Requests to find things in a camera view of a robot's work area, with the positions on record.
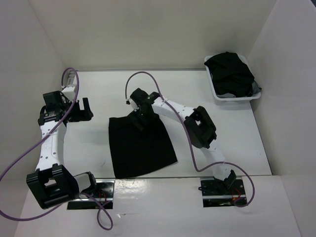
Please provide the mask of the black skirt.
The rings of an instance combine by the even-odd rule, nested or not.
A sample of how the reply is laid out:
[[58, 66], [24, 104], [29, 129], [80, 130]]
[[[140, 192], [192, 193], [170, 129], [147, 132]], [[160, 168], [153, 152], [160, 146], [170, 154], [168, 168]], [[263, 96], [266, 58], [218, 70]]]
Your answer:
[[117, 179], [146, 175], [177, 162], [168, 132], [159, 118], [142, 131], [129, 117], [109, 118], [108, 134]]

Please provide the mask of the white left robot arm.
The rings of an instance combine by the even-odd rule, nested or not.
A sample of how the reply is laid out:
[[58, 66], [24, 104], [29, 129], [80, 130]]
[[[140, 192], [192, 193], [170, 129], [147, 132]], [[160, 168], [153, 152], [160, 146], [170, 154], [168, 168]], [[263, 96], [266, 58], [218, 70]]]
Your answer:
[[41, 144], [35, 172], [26, 178], [29, 189], [42, 209], [78, 199], [81, 193], [89, 198], [98, 193], [98, 184], [91, 172], [73, 176], [64, 166], [67, 123], [90, 121], [93, 118], [88, 99], [83, 98], [81, 109], [75, 96], [76, 88], [73, 85], [43, 95], [45, 105], [40, 111], [38, 124], [45, 141]]

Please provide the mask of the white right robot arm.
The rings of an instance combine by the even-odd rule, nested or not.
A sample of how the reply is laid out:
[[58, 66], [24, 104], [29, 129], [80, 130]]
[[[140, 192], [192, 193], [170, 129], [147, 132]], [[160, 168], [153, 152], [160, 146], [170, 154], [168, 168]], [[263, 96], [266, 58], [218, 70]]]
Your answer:
[[190, 148], [200, 149], [210, 163], [218, 163], [212, 167], [218, 192], [227, 194], [233, 189], [236, 174], [224, 165], [225, 157], [216, 142], [216, 126], [204, 107], [183, 106], [163, 99], [157, 92], [147, 94], [139, 88], [130, 95], [127, 102], [133, 107], [133, 111], [128, 116], [141, 131], [152, 125], [160, 115], [181, 123]]

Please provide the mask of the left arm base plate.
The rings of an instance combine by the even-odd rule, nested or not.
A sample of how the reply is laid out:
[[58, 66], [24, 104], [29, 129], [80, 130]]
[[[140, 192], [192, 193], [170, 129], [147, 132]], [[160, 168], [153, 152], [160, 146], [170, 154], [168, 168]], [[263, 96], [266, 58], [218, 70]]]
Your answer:
[[[96, 179], [96, 190], [90, 195], [94, 197], [106, 210], [113, 209], [114, 202], [114, 179]], [[67, 204], [67, 210], [97, 210], [99, 206], [92, 199], [80, 196]]]

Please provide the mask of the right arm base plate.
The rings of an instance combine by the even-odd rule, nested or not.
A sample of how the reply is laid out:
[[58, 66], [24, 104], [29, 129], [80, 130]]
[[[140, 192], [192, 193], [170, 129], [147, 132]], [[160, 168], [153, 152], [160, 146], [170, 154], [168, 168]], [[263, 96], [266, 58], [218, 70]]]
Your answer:
[[229, 207], [245, 205], [247, 197], [243, 180], [237, 178], [227, 191], [220, 191], [213, 178], [201, 178], [198, 187], [202, 194], [203, 207]]

